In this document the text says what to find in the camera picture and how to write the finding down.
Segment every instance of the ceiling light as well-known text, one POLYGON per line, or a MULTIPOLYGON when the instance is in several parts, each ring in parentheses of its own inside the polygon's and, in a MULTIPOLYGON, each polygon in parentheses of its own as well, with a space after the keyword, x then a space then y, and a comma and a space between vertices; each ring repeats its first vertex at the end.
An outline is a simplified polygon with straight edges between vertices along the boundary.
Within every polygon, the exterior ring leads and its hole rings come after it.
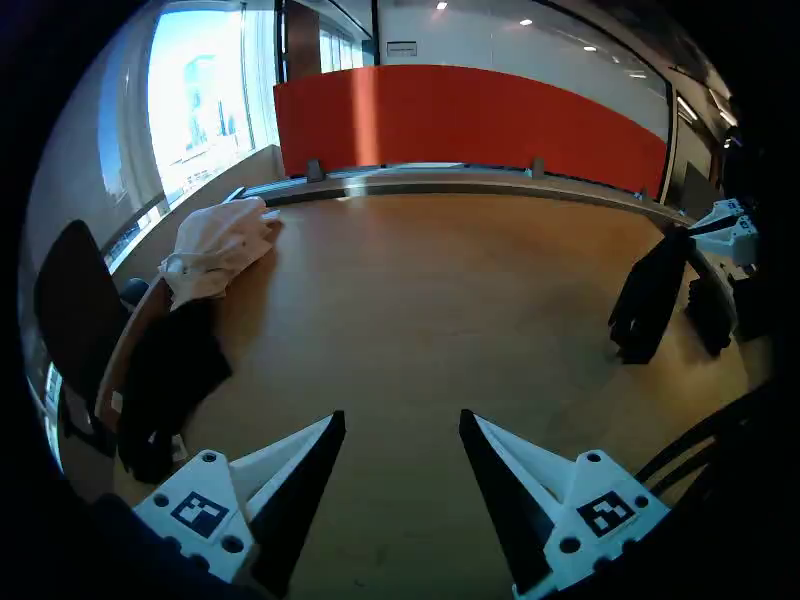
POLYGON ((719 116, 722 117, 723 119, 725 119, 725 121, 727 121, 728 125, 730 125, 731 127, 736 127, 736 125, 737 125, 736 119, 734 119, 732 116, 730 116, 724 110, 719 111, 719 116))
POLYGON ((697 113, 694 112, 691 108, 689 108, 689 105, 686 104, 686 100, 684 100, 680 96, 678 96, 678 104, 680 104, 683 107, 683 110, 689 113, 689 116, 692 117, 692 119, 694 119, 695 121, 697 120, 697 113))

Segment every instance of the metal bracket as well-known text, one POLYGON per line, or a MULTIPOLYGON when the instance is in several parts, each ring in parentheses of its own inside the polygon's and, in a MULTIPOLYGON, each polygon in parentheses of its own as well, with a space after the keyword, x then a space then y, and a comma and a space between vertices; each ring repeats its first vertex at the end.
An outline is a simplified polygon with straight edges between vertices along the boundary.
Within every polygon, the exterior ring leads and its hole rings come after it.
POLYGON ((306 181, 308 183, 325 181, 325 177, 325 170, 322 168, 322 165, 319 164, 318 159, 312 158, 310 161, 308 161, 306 166, 306 181))

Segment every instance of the sign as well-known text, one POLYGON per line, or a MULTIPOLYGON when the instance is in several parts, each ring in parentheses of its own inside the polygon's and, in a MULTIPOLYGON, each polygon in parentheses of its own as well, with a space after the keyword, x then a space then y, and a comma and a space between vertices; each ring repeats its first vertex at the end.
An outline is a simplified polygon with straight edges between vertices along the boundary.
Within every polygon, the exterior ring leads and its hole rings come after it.
POLYGON ((386 42, 386 56, 416 56, 417 42, 386 42))

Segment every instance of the window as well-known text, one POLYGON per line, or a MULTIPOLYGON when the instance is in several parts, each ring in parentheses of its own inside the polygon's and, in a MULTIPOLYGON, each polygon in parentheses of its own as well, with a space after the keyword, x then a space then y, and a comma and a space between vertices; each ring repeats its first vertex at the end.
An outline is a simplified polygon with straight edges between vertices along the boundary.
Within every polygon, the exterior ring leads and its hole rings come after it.
POLYGON ((169 206, 255 149, 242 77, 243 12, 230 6, 168 12, 158 22, 148 114, 169 206))
POLYGON ((319 55, 323 73, 364 66, 360 44, 336 28, 320 28, 319 55))

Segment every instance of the chair backrest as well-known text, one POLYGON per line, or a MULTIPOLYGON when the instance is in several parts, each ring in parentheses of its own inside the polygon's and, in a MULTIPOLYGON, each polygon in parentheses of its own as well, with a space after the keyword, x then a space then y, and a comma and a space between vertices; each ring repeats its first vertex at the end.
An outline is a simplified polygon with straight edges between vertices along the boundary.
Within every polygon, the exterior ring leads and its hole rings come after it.
POLYGON ((83 221, 67 225, 50 248, 36 278, 33 302, 53 363, 92 410, 129 313, 83 221))

